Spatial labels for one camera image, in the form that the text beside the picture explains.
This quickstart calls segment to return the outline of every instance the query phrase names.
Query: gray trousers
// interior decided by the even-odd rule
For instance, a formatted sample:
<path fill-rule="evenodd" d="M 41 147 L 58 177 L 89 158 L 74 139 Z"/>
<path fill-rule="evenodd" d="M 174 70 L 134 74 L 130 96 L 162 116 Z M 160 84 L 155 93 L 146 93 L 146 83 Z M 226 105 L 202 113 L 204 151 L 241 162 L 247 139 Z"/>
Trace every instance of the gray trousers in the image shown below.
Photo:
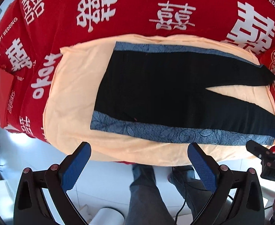
<path fill-rule="evenodd" d="M 131 198 L 126 225 L 174 225 L 174 219 L 156 186 L 153 167 L 135 164 L 132 170 L 134 181 L 130 185 Z M 205 187 L 200 180 L 195 179 L 191 166 L 177 167 L 170 175 L 169 181 L 175 185 L 183 198 L 186 196 L 187 205 L 195 219 L 212 193 L 203 191 Z M 219 217 L 226 216 L 229 208 L 230 203 L 224 205 L 221 212 L 224 215 Z"/>

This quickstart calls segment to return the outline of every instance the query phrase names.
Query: floral pattern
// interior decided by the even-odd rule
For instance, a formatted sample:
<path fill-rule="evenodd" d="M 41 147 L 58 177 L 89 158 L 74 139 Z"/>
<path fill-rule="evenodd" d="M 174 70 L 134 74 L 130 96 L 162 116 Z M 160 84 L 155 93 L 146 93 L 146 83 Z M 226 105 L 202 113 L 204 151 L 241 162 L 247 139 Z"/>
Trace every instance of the floral pattern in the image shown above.
<path fill-rule="evenodd" d="M 123 134 L 162 143 L 213 144 L 220 146 L 244 146 L 249 140 L 261 145 L 272 145 L 274 138 L 265 135 L 242 134 L 224 130 L 168 127 L 157 124 L 122 121 L 94 111 L 91 130 Z"/>
<path fill-rule="evenodd" d="M 146 53 L 162 53 L 162 52 L 197 52 L 203 54 L 219 55 L 228 58 L 238 59 L 240 61 L 249 63 L 256 67 L 262 65 L 256 65 L 244 58 L 240 58 L 233 54 L 218 51 L 216 49 L 206 49 L 194 46 L 178 46 L 178 45 L 159 45 L 159 44 L 132 44 L 126 42 L 116 42 L 115 51 L 133 51 L 133 52 L 146 52 Z"/>

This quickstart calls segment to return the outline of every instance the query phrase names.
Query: black pants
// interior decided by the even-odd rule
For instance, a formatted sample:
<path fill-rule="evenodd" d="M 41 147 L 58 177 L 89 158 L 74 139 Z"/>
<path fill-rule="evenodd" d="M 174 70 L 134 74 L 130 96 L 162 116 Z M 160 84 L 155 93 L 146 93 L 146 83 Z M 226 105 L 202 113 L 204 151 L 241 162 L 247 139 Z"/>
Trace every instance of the black pants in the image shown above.
<path fill-rule="evenodd" d="M 193 219 L 205 206 L 211 197 L 201 180 L 195 179 L 194 170 L 190 166 L 179 167 L 183 170 L 174 171 L 170 175 L 170 182 L 177 188 L 181 196 L 187 201 L 192 211 Z M 130 205 L 126 225 L 174 225 L 174 220 L 164 204 L 156 186 L 152 166 L 133 165 L 134 182 L 130 185 Z M 230 209 L 231 202 L 226 201 L 215 225 L 222 223 Z"/>
<path fill-rule="evenodd" d="M 95 110 L 124 121 L 268 135 L 275 128 L 273 114 L 206 88 L 274 80 L 264 65 L 220 55 L 114 51 Z"/>

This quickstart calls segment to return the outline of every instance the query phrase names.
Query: red bedspread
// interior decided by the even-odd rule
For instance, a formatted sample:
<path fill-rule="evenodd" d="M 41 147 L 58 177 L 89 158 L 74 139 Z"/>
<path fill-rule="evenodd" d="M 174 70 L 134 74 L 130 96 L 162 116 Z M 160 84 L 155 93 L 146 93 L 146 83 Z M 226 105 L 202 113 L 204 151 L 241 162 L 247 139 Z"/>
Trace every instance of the red bedspread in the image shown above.
<path fill-rule="evenodd" d="M 0 67 L 15 76 L 7 123 L 45 140 L 60 47 L 121 34 L 192 34 L 259 55 L 275 46 L 275 1 L 15 0 L 0 22 Z"/>

